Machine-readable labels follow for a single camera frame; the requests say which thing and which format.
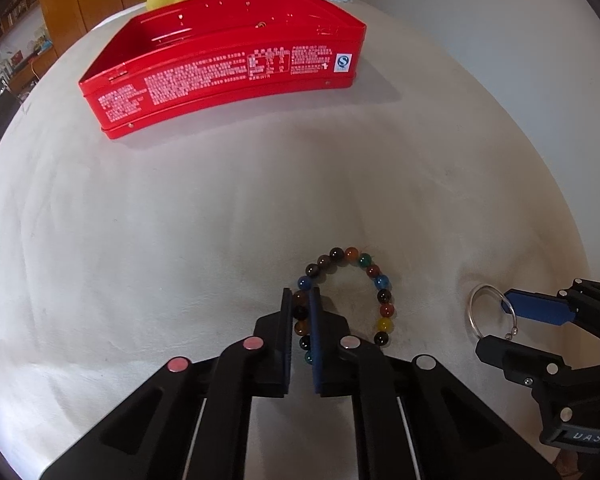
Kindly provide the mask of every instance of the black bead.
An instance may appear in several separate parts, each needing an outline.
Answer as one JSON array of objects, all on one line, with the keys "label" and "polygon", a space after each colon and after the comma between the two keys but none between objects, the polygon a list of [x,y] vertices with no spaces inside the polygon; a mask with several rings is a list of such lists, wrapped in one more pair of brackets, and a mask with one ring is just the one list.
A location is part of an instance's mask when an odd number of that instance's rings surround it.
[{"label": "black bead", "polygon": [[302,305],[296,305],[292,310],[292,313],[294,318],[296,318],[298,321],[305,320],[307,317],[309,317],[309,311],[305,306]]},{"label": "black bead", "polygon": [[303,335],[300,338],[300,348],[305,351],[311,350],[311,336]]},{"label": "black bead", "polygon": [[387,332],[376,332],[374,336],[374,343],[378,346],[384,346],[389,342],[389,335]]},{"label": "black bead", "polygon": [[385,288],[378,290],[378,301],[380,303],[389,303],[391,301],[391,293]]},{"label": "black bead", "polygon": [[294,305],[304,305],[307,302],[306,292],[304,290],[298,290],[294,294]]},{"label": "black bead", "polygon": [[316,264],[309,264],[309,265],[306,266],[306,269],[304,270],[304,273],[309,278],[315,278],[318,274],[320,274],[320,267],[317,266]]},{"label": "black bead", "polygon": [[344,251],[339,247],[334,247],[329,253],[332,262],[339,262],[344,258]]},{"label": "black bead", "polygon": [[321,269],[327,269],[330,265],[331,258],[328,257],[326,254],[323,254],[322,256],[320,256],[320,258],[318,258],[318,267],[320,267]]}]

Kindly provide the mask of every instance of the orange bead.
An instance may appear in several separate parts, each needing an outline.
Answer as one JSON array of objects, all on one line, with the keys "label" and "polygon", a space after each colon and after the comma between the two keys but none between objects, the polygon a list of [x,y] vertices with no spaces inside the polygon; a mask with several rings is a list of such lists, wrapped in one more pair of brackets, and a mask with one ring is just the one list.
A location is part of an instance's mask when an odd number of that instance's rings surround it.
[{"label": "orange bead", "polygon": [[350,264],[356,264],[360,257],[360,252],[355,247],[348,247],[347,250],[344,251],[344,255]]},{"label": "orange bead", "polygon": [[302,321],[296,322],[296,324],[294,325],[294,330],[299,336],[308,335],[309,324],[306,322],[305,319],[303,319]]},{"label": "orange bead", "polygon": [[380,305],[380,316],[391,317],[395,312],[395,307],[391,303],[382,303]]},{"label": "orange bead", "polygon": [[378,332],[391,332],[394,329],[394,322],[391,321],[388,317],[381,317],[378,319],[376,323],[376,327],[378,327]]}]

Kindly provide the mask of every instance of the yellow bead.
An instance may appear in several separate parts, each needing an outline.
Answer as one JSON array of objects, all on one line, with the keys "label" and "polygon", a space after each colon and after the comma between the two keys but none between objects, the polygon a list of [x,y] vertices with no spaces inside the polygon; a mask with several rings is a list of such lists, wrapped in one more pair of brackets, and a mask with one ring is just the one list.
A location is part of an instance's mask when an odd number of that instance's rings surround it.
[{"label": "yellow bead", "polygon": [[394,329],[394,322],[391,321],[388,317],[381,317],[380,319],[378,319],[376,326],[378,327],[378,332],[389,333],[391,332],[391,330]]}]

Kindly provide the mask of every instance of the blue bead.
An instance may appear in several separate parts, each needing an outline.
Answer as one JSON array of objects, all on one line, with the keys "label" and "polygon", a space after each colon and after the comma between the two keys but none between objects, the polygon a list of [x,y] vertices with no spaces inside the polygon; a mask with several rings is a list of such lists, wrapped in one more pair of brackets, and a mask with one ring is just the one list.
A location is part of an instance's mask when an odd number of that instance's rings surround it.
[{"label": "blue bead", "polygon": [[387,288],[389,286],[389,278],[384,274],[380,274],[380,276],[374,279],[374,283],[376,284],[376,288],[381,290],[382,288]]},{"label": "blue bead", "polygon": [[308,276],[300,276],[300,278],[298,278],[298,288],[300,290],[310,290],[311,287],[311,278],[309,278]]}]

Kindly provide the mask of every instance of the bookshelf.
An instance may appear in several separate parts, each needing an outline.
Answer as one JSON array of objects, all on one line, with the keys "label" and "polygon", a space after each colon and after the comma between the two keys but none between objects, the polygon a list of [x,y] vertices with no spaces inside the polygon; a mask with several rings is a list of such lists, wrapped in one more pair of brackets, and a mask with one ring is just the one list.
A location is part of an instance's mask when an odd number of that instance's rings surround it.
[{"label": "bookshelf", "polygon": [[0,17],[0,38],[18,23],[29,9],[38,4],[38,0],[11,0]]}]

